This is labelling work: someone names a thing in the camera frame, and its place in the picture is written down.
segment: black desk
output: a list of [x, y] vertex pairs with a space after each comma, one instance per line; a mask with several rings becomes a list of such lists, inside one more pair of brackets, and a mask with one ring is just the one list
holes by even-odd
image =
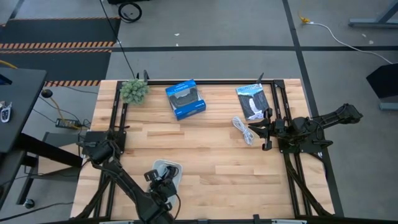
[[[6, 101], [7, 105], [12, 102], [10, 121], [8, 123], [0, 122], [1, 208], [19, 167], [21, 165], [34, 167], [37, 164], [37, 158], [28, 156], [27, 152], [73, 167], [80, 167], [82, 159], [21, 133], [43, 88], [47, 72], [43, 70], [0, 68], [0, 74], [12, 81], [12, 85], [0, 85], [0, 101]], [[18, 199], [18, 204], [23, 203], [31, 184], [32, 181], [28, 178]]]

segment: product packaging box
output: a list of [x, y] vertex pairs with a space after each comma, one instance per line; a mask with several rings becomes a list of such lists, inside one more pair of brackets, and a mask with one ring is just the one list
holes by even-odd
[[193, 79], [166, 88], [166, 94], [177, 120], [206, 110], [206, 103]]

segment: wheel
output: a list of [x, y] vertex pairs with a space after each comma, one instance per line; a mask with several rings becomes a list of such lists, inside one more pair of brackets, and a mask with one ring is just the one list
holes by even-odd
[[[133, 13], [133, 12], [131, 12], [131, 13], [129, 13], [129, 14], [127, 14], [127, 13], [125, 13], [125, 12], [122, 12], [122, 9], [125, 7], [125, 6], [128, 6], [128, 5], [131, 5], [131, 6], [133, 6], [133, 8], [135, 8], [135, 13]], [[136, 4], [136, 3], [134, 3], [134, 2], [125, 2], [125, 3], [122, 3], [120, 6], [119, 6], [119, 16], [120, 16], [120, 18], [122, 18], [122, 20], [124, 21], [124, 22], [127, 22], [127, 23], [132, 23], [132, 22], [136, 22], [136, 21], [138, 21], [140, 18], [141, 18], [141, 16], [142, 16], [142, 9], [141, 9], [141, 7], [139, 7], [139, 5], [138, 4]]]
[[32, 199], [26, 199], [25, 203], [24, 203], [25, 208], [27, 209], [31, 209], [35, 206], [35, 201], [33, 201]]

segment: gray metal frame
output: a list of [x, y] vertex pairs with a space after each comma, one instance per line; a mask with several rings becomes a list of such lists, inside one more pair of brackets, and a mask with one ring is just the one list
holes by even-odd
[[387, 10], [375, 19], [350, 19], [348, 25], [350, 27], [374, 27], [374, 28], [390, 28], [398, 29], [398, 20], [390, 20], [398, 11], [398, 0], [392, 2]]

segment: green succulent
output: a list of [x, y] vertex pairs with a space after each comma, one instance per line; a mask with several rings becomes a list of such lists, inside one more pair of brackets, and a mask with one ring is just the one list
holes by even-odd
[[149, 86], [146, 82], [139, 79], [129, 80], [122, 83], [120, 94], [125, 103], [141, 105], [144, 102], [145, 95], [149, 92]]

